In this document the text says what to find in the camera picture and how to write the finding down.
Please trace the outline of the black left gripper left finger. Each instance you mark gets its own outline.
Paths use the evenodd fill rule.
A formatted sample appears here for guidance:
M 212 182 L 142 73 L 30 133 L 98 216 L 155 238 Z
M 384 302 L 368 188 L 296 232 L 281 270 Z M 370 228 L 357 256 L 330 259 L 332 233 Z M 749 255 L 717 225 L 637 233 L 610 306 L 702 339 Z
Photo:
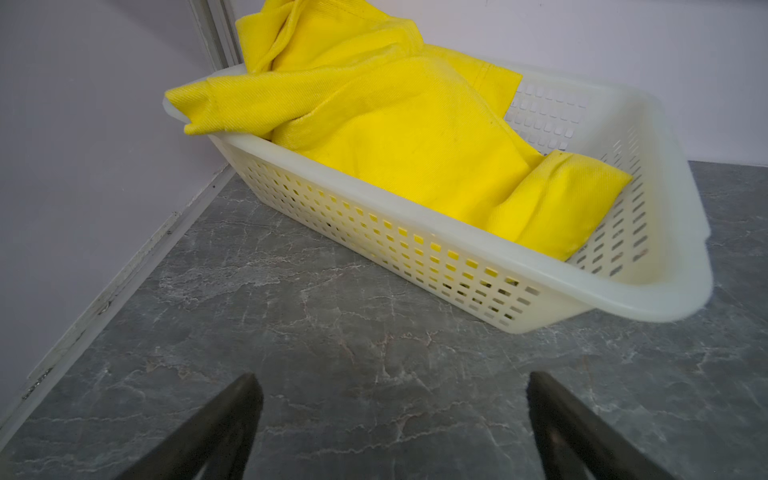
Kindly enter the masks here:
M 245 373 L 206 403 L 120 479 L 241 479 L 263 409 L 262 388 Z

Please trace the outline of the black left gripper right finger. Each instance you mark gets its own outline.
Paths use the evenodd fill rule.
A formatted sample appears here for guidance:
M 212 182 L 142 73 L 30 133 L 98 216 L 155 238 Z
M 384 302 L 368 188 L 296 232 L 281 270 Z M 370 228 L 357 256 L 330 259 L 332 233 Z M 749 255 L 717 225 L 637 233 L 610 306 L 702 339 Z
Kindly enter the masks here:
M 529 375 L 529 418 L 547 479 L 670 479 L 672 475 L 547 372 Z

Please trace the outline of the yellow trousers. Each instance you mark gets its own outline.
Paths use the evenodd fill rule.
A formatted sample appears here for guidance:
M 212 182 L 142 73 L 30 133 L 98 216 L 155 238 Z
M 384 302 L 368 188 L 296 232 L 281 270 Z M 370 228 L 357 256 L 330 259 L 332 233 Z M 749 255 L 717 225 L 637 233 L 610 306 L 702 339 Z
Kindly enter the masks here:
M 364 1 L 268 1 L 237 21 L 246 71 L 173 88 L 185 132 L 258 136 L 558 260 L 631 176 L 541 154 L 505 121 L 519 73 L 425 43 Z

